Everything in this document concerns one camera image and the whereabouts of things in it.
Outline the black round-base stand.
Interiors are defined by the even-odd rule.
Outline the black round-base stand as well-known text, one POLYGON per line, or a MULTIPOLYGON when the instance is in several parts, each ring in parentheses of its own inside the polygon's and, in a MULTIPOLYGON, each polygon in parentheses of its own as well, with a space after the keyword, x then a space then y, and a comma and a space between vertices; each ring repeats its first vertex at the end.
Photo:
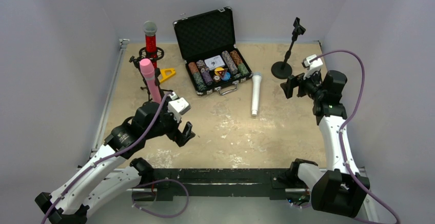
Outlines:
POLYGON ((160 74, 161 74, 161 71, 160 71, 160 68, 155 68, 154 69, 154 79, 155 79, 155 85, 157 86, 157 88, 158 88, 158 90, 159 90, 159 93, 160 93, 160 96, 161 96, 161 100, 163 99, 163 96, 165 95, 165 93, 164 93, 164 91, 168 91, 168 90, 166 90, 166 89, 161 89, 160 88, 160 80, 159 80, 159 76, 160 76, 160 74))
POLYGON ((305 27, 303 27, 300 23, 300 18, 296 17, 293 22, 293 32, 292 32, 292 38, 291 43, 284 55, 284 60, 281 62, 275 62, 271 67, 271 73, 274 77, 278 79, 286 79, 292 74, 292 67, 288 63, 288 60, 291 57, 292 54, 292 48, 294 46, 294 43, 298 40, 298 37, 303 35, 306 32, 305 27))

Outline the white microphone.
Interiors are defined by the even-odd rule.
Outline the white microphone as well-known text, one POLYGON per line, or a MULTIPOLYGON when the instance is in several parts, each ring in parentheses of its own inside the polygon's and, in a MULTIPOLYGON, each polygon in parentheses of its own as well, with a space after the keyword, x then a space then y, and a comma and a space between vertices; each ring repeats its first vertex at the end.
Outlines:
POLYGON ((261 89, 262 75, 260 72, 256 72, 252 76, 252 102, 251 102, 251 116, 257 117, 260 101, 260 89, 261 89))

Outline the pink microphone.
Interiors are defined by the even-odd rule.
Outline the pink microphone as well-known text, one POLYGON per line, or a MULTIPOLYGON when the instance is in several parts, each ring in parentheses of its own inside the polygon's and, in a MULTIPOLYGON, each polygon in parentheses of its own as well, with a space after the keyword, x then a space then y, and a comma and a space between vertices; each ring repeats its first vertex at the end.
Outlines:
POLYGON ((158 104, 161 103, 161 96, 159 93, 159 90, 157 86, 155 85, 155 79, 154 79, 154 66, 152 65, 152 62, 148 58, 143 58, 139 62, 140 66, 140 72, 145 79, 145 82, 147 84, 148 90, 150 92, 150 95, 152 97, 152 100, 158 104))

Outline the red glitter microphone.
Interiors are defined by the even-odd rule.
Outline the red glitter microphone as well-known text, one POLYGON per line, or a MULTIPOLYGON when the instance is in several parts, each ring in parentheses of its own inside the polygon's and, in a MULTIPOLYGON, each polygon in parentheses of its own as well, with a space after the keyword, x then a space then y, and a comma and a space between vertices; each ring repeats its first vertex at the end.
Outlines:
POLYGON ((157 46, 155 36, 157 25, 152 21, 146 21, 143 24, 143 31, 145 33, 146 57, 150 59, 152 65, 157 68, 157 46))

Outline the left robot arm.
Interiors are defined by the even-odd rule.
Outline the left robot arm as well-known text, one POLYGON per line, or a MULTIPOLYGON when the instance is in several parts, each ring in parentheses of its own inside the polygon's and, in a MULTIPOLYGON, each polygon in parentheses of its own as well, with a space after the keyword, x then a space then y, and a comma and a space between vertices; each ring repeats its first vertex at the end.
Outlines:
POLYGON ((152 101, 139 107, 134 116, 115 127, 105 143, 65 184, 52 193, 40 193, 35 202, 44 213, 42 223, 86 223, 103 205, 130 188, 155 187, 154 168, 143 158, 109 177, 119 165, 145 146, 145 142, 166 135, 182 147, 195 134, 187 122, 178 129, 181 116, 190 109, 184 98, 152 101))

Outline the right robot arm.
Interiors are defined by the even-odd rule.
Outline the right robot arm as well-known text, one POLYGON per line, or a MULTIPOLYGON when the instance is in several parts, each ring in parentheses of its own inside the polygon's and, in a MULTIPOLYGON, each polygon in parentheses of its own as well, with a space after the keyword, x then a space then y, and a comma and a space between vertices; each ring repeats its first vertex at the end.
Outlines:
POLYGON ((315 71, 310 77, 303 73, 288 77, 281 84, 286 98, 308 96, 313 100, 313 114, 324 140, 327 170, 318 164, 297 158, 278 177, 281 182, 302 181, 310 191, 312 207, 317 211, 354 218, 366 198, 364 188, 370 187, 367 177, 355 165, 347 138, 347 113, 340 102, 347 83, 345 74, 331 70, 324 77, 315 71))

